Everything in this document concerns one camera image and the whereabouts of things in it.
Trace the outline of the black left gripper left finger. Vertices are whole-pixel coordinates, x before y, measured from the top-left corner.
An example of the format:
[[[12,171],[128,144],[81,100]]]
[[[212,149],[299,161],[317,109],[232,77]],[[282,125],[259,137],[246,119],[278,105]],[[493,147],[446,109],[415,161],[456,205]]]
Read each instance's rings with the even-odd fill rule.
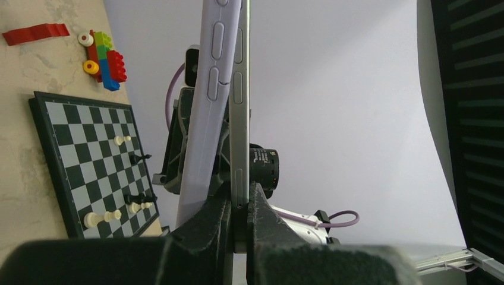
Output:
[[[1,266],[2,284],[231,284],[231,275],[227,194],[166,236],[36,240]]]

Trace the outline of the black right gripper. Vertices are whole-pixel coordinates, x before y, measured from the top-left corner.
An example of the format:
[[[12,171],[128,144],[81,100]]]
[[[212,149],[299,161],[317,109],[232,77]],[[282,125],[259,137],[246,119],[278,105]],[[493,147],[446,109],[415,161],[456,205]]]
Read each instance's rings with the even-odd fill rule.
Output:
[[[178,102],[174,104],[173,108],[162,170],[153,175],[152,180],[153,184],[162,185],[165,190],[176,195],[181,192],[193,94],[194,89],[191,87],[183,87],[180,90]],[[210,196],[215,195],[221,189],[230,190],[231,188],[229,129],[229,115],[228,109],[226,109],[210,180]]]

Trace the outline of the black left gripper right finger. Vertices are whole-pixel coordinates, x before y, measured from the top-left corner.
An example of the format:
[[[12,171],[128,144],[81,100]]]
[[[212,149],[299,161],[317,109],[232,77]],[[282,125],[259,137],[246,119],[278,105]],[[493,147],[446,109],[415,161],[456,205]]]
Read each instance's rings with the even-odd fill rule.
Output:
[[[251,183],[247,217],[248,284],[421,284],[411,260],[390,246],[311,244]]]

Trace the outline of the phone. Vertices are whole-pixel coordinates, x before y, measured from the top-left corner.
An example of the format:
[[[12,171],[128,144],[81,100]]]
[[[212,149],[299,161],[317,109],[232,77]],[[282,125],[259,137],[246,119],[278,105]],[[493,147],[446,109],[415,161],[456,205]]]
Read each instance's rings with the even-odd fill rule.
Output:
[[[188,127],[178,227],[198,212],[209,192],[228,102],[240,9],[240,1],[203,2],[197,81]]]

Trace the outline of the silver edged smartphone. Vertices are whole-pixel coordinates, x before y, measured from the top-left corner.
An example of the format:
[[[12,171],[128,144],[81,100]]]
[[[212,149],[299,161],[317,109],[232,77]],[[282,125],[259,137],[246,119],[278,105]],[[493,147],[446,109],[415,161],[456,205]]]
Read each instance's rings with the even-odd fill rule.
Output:
[[[229,146],[234,252],[247,252],[250,187],[250,1],[240,2],[232,83],[229,92]]]

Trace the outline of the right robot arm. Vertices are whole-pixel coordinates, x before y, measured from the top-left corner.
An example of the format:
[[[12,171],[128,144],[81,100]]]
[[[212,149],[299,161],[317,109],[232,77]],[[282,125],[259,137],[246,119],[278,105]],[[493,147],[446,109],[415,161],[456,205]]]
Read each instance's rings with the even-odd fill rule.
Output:
[[[191,87],[183,87],[180,90],[179,98],[173,106],[162,170],[153,176],[154,184],[162,185],[166,191],[175,195],[181,192],[193,93],[194,90]],[[262,186],[267,199],[270,199],[278,189],[284,186],[285,179],[282,177],[281,170],[282,162],[277,150],[264,148],[259,144],[250,144],[250,180]],[[230,182],[230,180],[230,127],[228,116],[225,115],[215,154],[209,195],[214,195],[223,183]],[[315,244],[340,243],[339,239],[331,236],[329,228],[322,227],[323,223],[330,222],[326,211],[317,210],[313,214],[302,214],[278,206],[272,208],[298,236],[307,242]]]

